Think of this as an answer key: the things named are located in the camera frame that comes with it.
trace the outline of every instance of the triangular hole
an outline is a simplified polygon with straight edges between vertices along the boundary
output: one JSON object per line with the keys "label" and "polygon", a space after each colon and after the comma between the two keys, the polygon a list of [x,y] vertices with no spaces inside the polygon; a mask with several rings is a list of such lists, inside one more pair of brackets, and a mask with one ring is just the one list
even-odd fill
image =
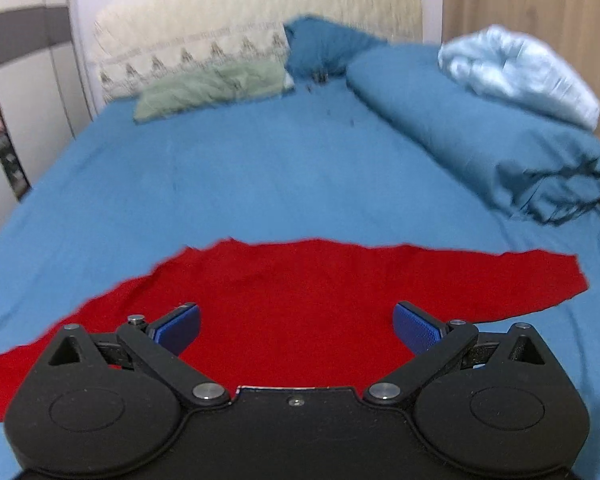
{"label": "triangular hole", "polygon": [[56,353],[53,354],[53,357],[49,360],[49,365],[59,366],[79,362],[80,354],[77,349],[77,341],[72,337],[67,337],[62,340],[58,350],[56,350]]}
{"label": "triangular hole", "polygon": [[509,359],[513,361],[520,361],[522,363],[529,363],[532,365],[543,365],[544,359],[538,352],[536,345],[533,344],[531,339],[522,336],[518,338],[518,342],[511,353]]}

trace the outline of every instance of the mattress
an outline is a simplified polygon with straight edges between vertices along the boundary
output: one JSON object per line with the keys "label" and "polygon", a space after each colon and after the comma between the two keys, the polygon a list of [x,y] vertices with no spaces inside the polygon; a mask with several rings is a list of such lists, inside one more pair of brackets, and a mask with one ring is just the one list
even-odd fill
{"label": "mattress", "polygon": [[[134,104],[110,104],[3,229],[0,352],[183,246],[225,237],[577,254],[589,290],[524,320],[587,404],[591,433],[575,469],[600,480],[600,208],[559,226],[509,219],[343,80],[139,126]],[[0,480],[17,471],[0,425]]]}

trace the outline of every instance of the red fabric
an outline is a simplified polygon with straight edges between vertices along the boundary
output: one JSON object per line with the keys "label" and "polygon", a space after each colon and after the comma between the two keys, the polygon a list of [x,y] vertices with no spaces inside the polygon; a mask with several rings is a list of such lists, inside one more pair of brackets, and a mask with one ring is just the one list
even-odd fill
{"label": "red fabric", "polygon": [[492,321],[545,309],[587,289],[574,256],[500,256],[324,240],[185,249],[0,355],[0,420],[31,365],[64,324],[112,332],[195,301],[202,330],[181,358],[234,391],[252,386],[358,390],[412,357],[392,329],[401,300],[448,321]]}

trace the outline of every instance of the green pillow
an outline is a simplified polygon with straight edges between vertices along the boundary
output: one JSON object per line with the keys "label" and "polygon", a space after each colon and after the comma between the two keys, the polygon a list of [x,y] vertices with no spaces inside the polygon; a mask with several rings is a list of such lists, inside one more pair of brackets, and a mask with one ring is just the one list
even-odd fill
{"label": "green pillow", "polygon": [[217,103],[268,97],[293,88],[282,63],[236,61],[168,76],[142,91],[134,119],[144,122]]}

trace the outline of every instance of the metal pin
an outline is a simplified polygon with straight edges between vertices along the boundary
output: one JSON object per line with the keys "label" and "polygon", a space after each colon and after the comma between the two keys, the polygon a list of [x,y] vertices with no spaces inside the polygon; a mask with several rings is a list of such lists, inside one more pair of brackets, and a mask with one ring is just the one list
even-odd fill
{"label": "metal pin", "polygon": [[129,325],[139,325],[144,322],[144,316],[142,314],[132,314],[131,316],[126,317],[126,322]]}
{"label": "metal pin", "polygon": [[213,400],[224,394],[224,388],[218,383],[202,383],[193,388],[192,392],[199,399]]}
{"label": "metal pin", "polygon": [[294,396],[289,399],[288,403],[294,408],[299,408],[300,406],[304,406],[304,399],[300,396]]}
{"label": "metal pin", "polygon": [[381,400],[395,399],[400,392],[400,386],[393,383],[376,383],[369,387],[371,396]]}

